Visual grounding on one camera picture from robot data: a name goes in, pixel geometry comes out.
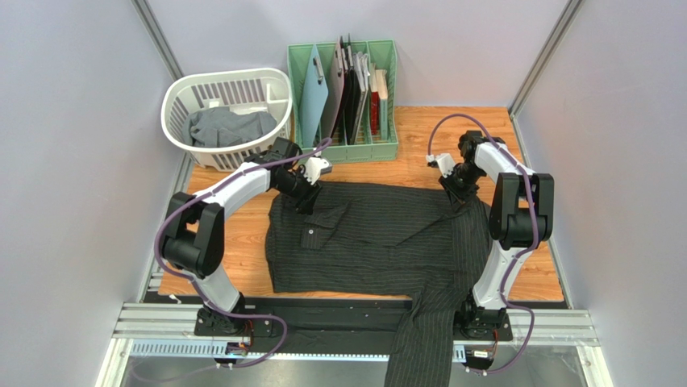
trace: laundry basket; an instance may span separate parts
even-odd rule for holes
[[[162,130],[174,145],[186,150],[196,164],[219,171],[236,170],[244,158],[260,153],[280,136],[289,138],[291,85],[277,69],[251,69],[189,75],[174,82],[162,102]],[[189,114],[216,106],[229,106],[236,114],[267,111],[277,127],[249,143],[227,148],[197,148],[184,144],[181,129]]]

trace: wooden table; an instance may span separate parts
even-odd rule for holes
[[[398,158],[394,161],[361,164],[336,164],[334,171],[325,175],[325,181],[354,181],[387,185],[441,189],[439,172],[429,169],[425,161],[427,139],[434,125],[451,113],[466,113],[480,120],[493,136],[503,138],[511,152],[520,158],[518,142],[508,118],[508,112],[501,107],[409,107],[396,109],[396,128],[399,137]],[[466,119],[451,119],[437,132],[432,152],[450,152],[454,160],[460,160],[457,150],[458,138],[467,130],[478,128]],[[214,169],[196,167],[191,175],[189,192],[213,185],[227,174]],[[494,183],[484,177],[479,181],[479,197],[491,204]],[[274,293],[270,281],[267,261],[264,258],[264,239],[269,225],[267,213],[277,191],[272,190],[253,198],[236,211],[226,223],[223,267],[234,286],[245,296],[298,296],[318,298],[398,298],[353,293],[307,292]],[[190,284],[172,277],[163,276],[161,294],[195,294]],[[524,264],[510,292],[514,300],[563,300],[556,270],[548,246],[542,243],[539,249]]]

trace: green plastic bin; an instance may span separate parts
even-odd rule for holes
[[[316,45],[326,76],[331,67],[335,43],[317,43]],[[313,144],[302,143],[298,112],[312,48],[313,44],[292,44],[289,46],[287,54],[291,92],[294,94],[295,138],[296,143],[304,152],[312,150]],[[377,69],[386,70],[386,84],[389,89],[389,137],[384,140],[381,138],[381,131],[376,135],[372,135],[370,132],[368,98],[356,145],[346,144],[342,138],[343,131],[337,129],[333,144],[324,150],[323,156],[334,164],[395,160],[398,154],[398,135],[396,134],[396,123],[393,120],[393,100],[396,90],[396,45],[393,40],[368,40],[352,42],[351,49],[353,52],[367,53],[369,61],[374,63]],[[317,143],[321,138],[321,127],[318,127],[315,142]]]

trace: red book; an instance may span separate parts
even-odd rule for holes
[[[370,64],[370,131],[373,135],[379,133],[379,92],[375,67],[374,63]]]

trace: striped fabric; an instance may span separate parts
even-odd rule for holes
[[[266,255],[276,292],[408,295],[386,373],[387,387],[446,386],[454,312],[489,254],[489,207],[452,210],[446,193],[323,182],[312,215],[275,198]]]

